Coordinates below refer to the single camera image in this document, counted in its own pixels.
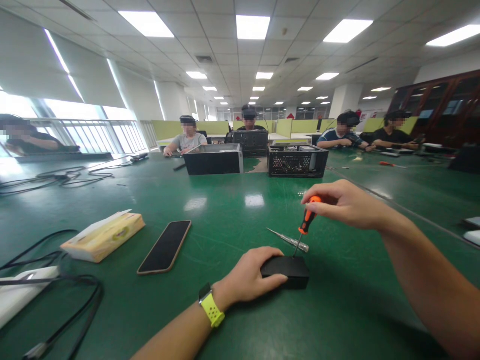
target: ceiling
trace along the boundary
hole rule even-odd
[[[161,82],[177,82],[197,100],[258,106],[331,100],[335,88],[364,84],[362,97],[387,99],[413,83],[421,66],[480,49],[480,36],[445,48],[425,44],[478,23],[478,0],[69,0],[89,21],[59,0],[0,0],[0,7],[78,45]],[[144,37],[118,11],[156,11],[175,38]],[[235,15],[271,17],[266,40],[237,40]],[[323,39],[343,19],[374,20],[347,44]],[[196,56],[211,56],[200,64]],[[298,60],[286,63],[288,58]],[[353,70],[374,58],[377,60]],[[201,71],[194,80],[185,71]],[[273,72],[256,80],[257,72]],[[323,73],[340,73],[329,81]],[[218,92],[206,92],[215,86]],[[265,86],[263,92],[252,92]],[[300,87],[313,87],[308,92]],[[391,90],[372,93],[379,87]]]

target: yellow watch strap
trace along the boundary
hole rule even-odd
[[[206,312],[206,315],[211,321],[212,328],[218,328],[222,321],[225,319],[225,314],[219,310],[217,304],[215,304],[214,296],[209,294],[205,300],[201,302],[201,306]]]

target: tissue box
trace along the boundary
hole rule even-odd
[[[98,264],[144,226],[142,215],[118,212],[89,226],[60,247],[74,259]]]

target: orange screwdriver handle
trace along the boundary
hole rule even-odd
[[[319,196],[312,196],[308,203],[321,203],[322,199]],[[316,213],[311,212],[310,210],[305,209],[305,215],[303,216],[303,222],[301,227],[298,228],[298,231],[301,232],[303,235],[307,235],[309,233],[310,224],[314,221],[317,217]]]

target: blue t-shirt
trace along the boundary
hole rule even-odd
[[[326,130],[322,135],[321,137],[318,139],[318,143],[322,142],[322,141],[335,141],[335,140],[340,140],[340,139],[346,139],[347,137],[350,137],[350,138],[355,138],[356,141],[359,141],[358,144],[361,144],[362,141],[361,139],[355,135],[353,132],[347,132],[347,134],[343,137],[340,137],[339,134],[337,133],[337,128],[334,127],[334,128],[331,128],[331,129],[328,129]]]

